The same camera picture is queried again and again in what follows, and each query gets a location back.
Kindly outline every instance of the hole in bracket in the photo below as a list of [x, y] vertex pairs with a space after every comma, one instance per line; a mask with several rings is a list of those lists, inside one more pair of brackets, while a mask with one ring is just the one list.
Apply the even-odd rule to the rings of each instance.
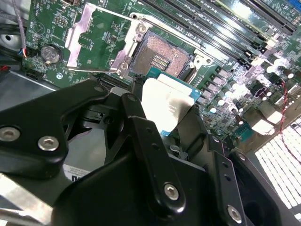
[[225, 163], [225, 162], [222, 162], [223, 166], [226, 167], [226, 168], [229, 168], [228, 164]]
[[224, 176], [227, 179], [227, 181], [231, 181], [231, 178], [227, 174], [225, 174]]
[[152, 144], [151, 145], [154, 149], [159, 150], [159, 146], [157, 144]]
[[149, 132], [149, 133], [152, 133], [152, 130], [151, 130], [151, 128], [146, 128], [146, 130]]

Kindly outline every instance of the gray cable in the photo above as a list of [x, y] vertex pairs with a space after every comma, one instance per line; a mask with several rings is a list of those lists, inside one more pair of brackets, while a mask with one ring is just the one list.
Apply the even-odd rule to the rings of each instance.
[[23, 21], [22, 21], [22, 18], [21, 18], [18, 6], [16, 4], [16, 0], [12, 0], [12, 2], [13, 2], [15, 14], [16, 14], [16, 17], [17, 17], [17, 20], [18, 20], [19, 29], [20, 29], [22, 48], [25, 49], [26, 48], [26, 39], [25, 39], [25, 32], [24, 32], [24, 27], [23, 27]]
[[[18, 23], [17, 17], [15, 15], [11, 15], [11, 14], [0, 11], [0, 17], [2, 17], [4, 19], [7, 19], [7, 20], [10, 20], [12, 22]], [[27, 20], [22, 18], [22, 21], [23, 21], [24, 24], [27, 24]]]

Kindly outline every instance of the capacitor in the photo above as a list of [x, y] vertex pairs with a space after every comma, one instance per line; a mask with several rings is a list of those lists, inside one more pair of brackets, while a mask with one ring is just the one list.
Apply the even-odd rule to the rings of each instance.
[[263, 100], [263, 101], [265, 101], [265, 100], [268, 99], [268, 98], [265, 96], [264, 93], [261, 93], [261, 94], [259, 95], [259, 97], [260, 97], [260, 99]]
[[301, 72], [300, 72], [300, 71], [297, 71], [297, 72], [296, 72], [296, 76], [297, 76], [298, 78], [301, 79]]
[[261, 64], [261, 67], [267, 72], [267, 73], [272, 73], [275, 71], [275, 67], [273, 67], [270, 63], [264, 61]]
[[238, 83], [235, 80], [232, 80], [229, 82], [229, 85], [232, 87], [232, 89], [237, 90], [239, 88]]
[[208, 110], [213, 114], [216, 113], [216, 108], [213, 105], [209, 105]]
[[222, 90], [222, 93], [226, 96], [226, 97], [230, 97], [232, 95], [232, 92], [228, 89], [228, 88], [224, 88]]
[[288, 78], [288, 79], [291, 79], [293, 77], [293, 72], [289, 69], [284, 69], [282, 71], [282, 73]]
[[268, 88], [265, 89], [264, 93], [267, 97], [270, 97], [272, 95], [272, 92]]
[[41, 57], [46, 64], [54, 65], [63, 59], [63, 52], [59, 47], [53, 44], [47, 44], [41, 49]]
[[240, 117], [238, 114], [235, 115], [235, 120], [237, 121], [237, 123], [238, 123], [239, 125], [244, 124], [244, 120], [243, 120], [242, 117]]
[[274, 66], [280, 66], [281, 65], [281, 59], [279, 59], [277, 56], [275, 55], [271, 55], [271, 57], [269, 57], [269, 61], [274, 65]]
[[241, 103], [238, 100], [233, 100], [233, 103], [235, 105], [235, 107], [238, 109], [239, 112], [243, 112], [243, 106], [241, 105]]
[[219, 106], [223, 106], [225, 104], [225, 101], [221, 97], [217, 97], [215, 100]]

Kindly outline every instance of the red wire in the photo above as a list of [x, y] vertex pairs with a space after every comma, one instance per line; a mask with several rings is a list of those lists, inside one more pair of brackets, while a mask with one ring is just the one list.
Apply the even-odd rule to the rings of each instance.
[[287, 88], [286, 88], [286, 85], [285, 85], [285, 82], [283, 81], [282, 82], [282, 87], [284, 89], [284, 103], [283, 103], [283, 109], [282, 109], [282, 118], [281, 118], [281, 123], [280, 123], [280, 136], [281, 136], [281, 140], [282, 140], [282, 143], [284, 144], [284, 147], [287, 149], [287, 151], [289, 152], [289, 154], [295, 159], [298, 161], [298, 163], [301, 165], [301, 161], [299, 159], [297, 159], [297, 157], [291, 152], [291, 150], [288, 148], [287, 144], [285, 143], [284, 141], [284, 135], [283, 135], [283, 123], [285, 121], [285, 111], [286, 111], [286, 103], [287, 103], [287, 100], [288, 100], [288, 94], [287, 94]]
[[0, 71], [7, 71], [8, 69], [9, 69], [9, 67], [7, 67], [6, 65], [0, 67]]

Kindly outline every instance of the black wire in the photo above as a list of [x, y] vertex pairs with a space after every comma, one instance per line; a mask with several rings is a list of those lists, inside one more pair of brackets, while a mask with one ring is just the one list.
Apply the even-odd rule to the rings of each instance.
[[19, 30], [19, 26], [17, 24], [0, 24], [0, 29], [10, 29], [10, 30]]
[[0, 47], [0, 54], [8, 56], [17, 61], [22, 61], [22, 56], [18, 55], [18, 52], [12, 51], [8, 48], [5, 48], [4, 46]]
[[0, 35], [6, 34], [6, 35], [20, 35], [19, 30], [0, 30]]

